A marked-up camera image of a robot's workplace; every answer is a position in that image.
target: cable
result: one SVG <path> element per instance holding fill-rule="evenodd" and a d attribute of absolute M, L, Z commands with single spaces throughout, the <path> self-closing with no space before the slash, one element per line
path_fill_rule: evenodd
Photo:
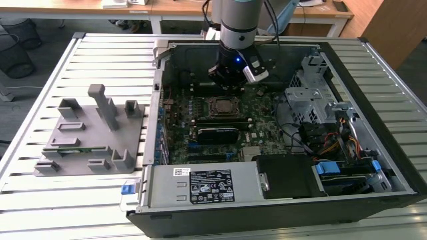
<path fill-rule="evenodd" d="M 326 136 L 326 138 L 325 138 L 325 145 L 323 145 L 325 147 L 327 146 L 330 136 L 338 135 L 338 134 L 339 134 L 338 132 L 333 132 L 333 133 L 329 133 L 329 134 L 327 134 L 327 136 Z"/>
<path fill-rule="evenodd" d="M 170 101 L 171 98 L 172 98 L 172 87 L 171 87 L 171 85 L 170 85 L 170 86 L 168 86 L 168 99 L 167 99 L 167 101 Z"/>
<path fill-rule="evenodd" d="M 214 24 L 211 23 L 211 21 L 208 19 L 210 2 L 211 2 L 211 0 L 206 0 L 203 7 L 202 7 L 202 12 L 203 12 L 203 16 L 204 16 L 204 21 L 206 21 L 208 27 L 213 28 Z"/>
<path fill-rule="evenodd" d="M 305 32 L 306 22 L 307 22 L 307 16 L 306 16 L 306 8 L 301 4 L 298 4 L 298 5 L 302 7 L 302 12 L 305 13 L 305 23 L 302 25 L 301 34 L 299 34 L 299 36 L 302 37 L 303 36 L 303 32 Z"/>
<path fill-rule="evenodd" d="M 14 86 L 7 87 L 6 89 L 43 89 L 43 86 Z"/>
<path fill-rule="evenodd" d="M 321 153 L 321 155 L 327 154 L 329 152 L 331 152 L 338 146 L 339 146 L 339 142 L 335 142 L 335 143 L 333 144 L 333 146 L 330 146 L 330 147 Z"/>
<path fill-rule="evenodd" d="M 357 139 L 354 139 L 354 137 L 350 137 L 350 141 L 353 141 L 355 144 L 355 152 L 358 157 L 361 158 L 361 143 Z"/>
<path fill-rule="evenodd" d="M 293 126 L 297 125 L 297 126 L 298 126 L 298 124 L 295 124 L 295 123 L 286 123 L 286 124 L 283 124 L 283 125 L 279 125 L 278 117 L 275 118 L 275 122 L 277 122 L 277 124 L 278 124 L 282 132 L 285 133 L 285 135 L 287 135 L 293 140 L 295 140 L 295 142 L 305 148 L 306 152 L 307 152 L 310 155 L 317 155 L 317 153 L 314 152 L 314 150 L 311 150 L 310 147 L 309 147 L 301 140 L 298 140 L 295 137 L 293 137 L 293 135 L 291 135 L 287 131 L 285 131 L 285 129 L 283 129 L 283 126 L 286 126 L 286 125 L 293 125 Z"/>
<path fill-rule="evenodd" d="M 301 148 L 301 149 L 303 149 L 302 146 L 294 146 L 294 141 L 295 141 L 295 135 L 297 135 L 297 134 L 301 134 L 301 133 L 297 132 L 297 133 L 293 134 L 291 146 L 286 146 L 287 148 L 291 147 L 291 149 L 289 150 L 291 154 L 302 154 L 302 153 L 303 153 L 303 152 L 294 152 L 294 151 L 293 151 L 294 148 Z"/>
<path fill-rule="evenodd" d="M 274 26 L 274 29 L 275 29 L 275 36 L 270 40 L 259 41 L 258 43 L 255 43 L 255 45 L 261 46 L 261 45 L 271 44 L 275 40 L 278 40 L 278 48 L 281 50 L 279 20 L 278 20 L 277 12 L 275 12 L 275 9 L 273 7 L 273 4 L 271 4 L 270 0 L 265 1 L 265 7 L 267 9 L 267 13 L 269 13 L 269 16 L 270 16 L 270 19 L 271 19 L 271 23 L 273 23 L 273 26 Z"/>

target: wooden desk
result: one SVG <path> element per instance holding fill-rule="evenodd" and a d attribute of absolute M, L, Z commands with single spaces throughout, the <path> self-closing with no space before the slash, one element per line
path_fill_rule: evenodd
<path fill-rule="evenodd" d="M 427 35 L 426 0 L 343 0 L 357 16 L 342 37 L 365 37 L 398 69 Z"/>
<path fill-rule="evenodd" d="M 86 14 L 87 18 L 95 15 L 130 15 L 131 11 L 143 11 L 151 14 L 152 5 L 130 5 L 130 8 L 103 9 L 102 0 L 2 0 L 0 14 Z"/>
<path fill-rule="evenodd" d="M 154 0 L 151 14 L 158 21 L 203 21 L 203 3 L 204 0 Z M 299 7 L 290 23 L 333 25 L 327 37 L 338 38 L 347 21 L 354 16 L 351 11 L 337 11 L 333 0 L 329 0 L 326 4 L 317 7 L 306 7 L 305 9 Z"/>
<path fill-rule="evenodd" d="M 148 20 L 154 34 L 162 34 L 162 21 L 203 21 L 204 0 L 151 0 L 148 5 L 103 9 L 102 0 L 0 0 L 0 18 Z M 297 9 L 291 23 L 330 24 L 329 37 L 339 37 L 351 12 L 338 12 L 333 0 L 317 7 Z"/>

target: aluminum slotted table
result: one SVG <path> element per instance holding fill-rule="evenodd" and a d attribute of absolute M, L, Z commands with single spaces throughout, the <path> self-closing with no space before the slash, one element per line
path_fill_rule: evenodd
<path fill-rule="evenodd" d="M 158 39 L 203 40 L 192 35 L 87 34 L 72 39 L 58 67 L 0 161 L 0 239 L 148 239 L 122 212 L 122 186 L 142 176 L 38 178 L 34 170 L 51 137 L 63 98 L 94 105 L 91 84 L 104 84 L 115 104 L 138 100 L 150 108 Z M 402 148 L 427 179 L 427 109 L 369 43 L 358 39 L 283 38 L 330 42 Z M 346 93 L 334 81 L 338 92 Z M 140 134 L 144 153 L 148 118 Z M 387 210 L 358 223 L 198 237 L 198 239 L 427 239 L 427 201 Z"/>

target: blue tab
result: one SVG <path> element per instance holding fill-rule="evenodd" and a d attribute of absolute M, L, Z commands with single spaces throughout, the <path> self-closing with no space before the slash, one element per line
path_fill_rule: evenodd
<path fill-rule="evenodd" d="M 374 160 L 373 166 L 374 166 L 377 172 L 379 172 L 382 170 L 382 165 L 381 165 L 379 161 Z"/>
<path fill-rule="evenodd" d="M 122 186 L 122 195 L 135 194 L 135 185 L 123 185 Z"/>
<path fill-rule="evenodd" d="M 323 170 L 323 167 L 321 165 L 317 165 L 315 169 L 318 170 L 319 175 L 326 174 L 326 171 Z"/>
<path fill-rule="evenodd" d="M 339 174 L 342 172 L 339 164 L 335 161 L 323 161 L 317 166 L 319 175 L 322 174 Z"/>

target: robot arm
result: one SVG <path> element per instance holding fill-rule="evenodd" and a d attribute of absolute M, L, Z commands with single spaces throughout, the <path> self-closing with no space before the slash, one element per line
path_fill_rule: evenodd
<path fill-rule="evenodd" d="M 265 80 L 274 67 L 263 61 L 255 47 L 265 0 L 213 0 L 213 3 L 213 20 L 222 27 L 218 62 L 208 76 L 226 91 L 234 92 L 247 82 Z M 298 3 L 299 0 L 291 0 L 285 5 L 285 9 L 291 9 L 285 11 L 285 15 L 290 15 L 286 25 Z"/>

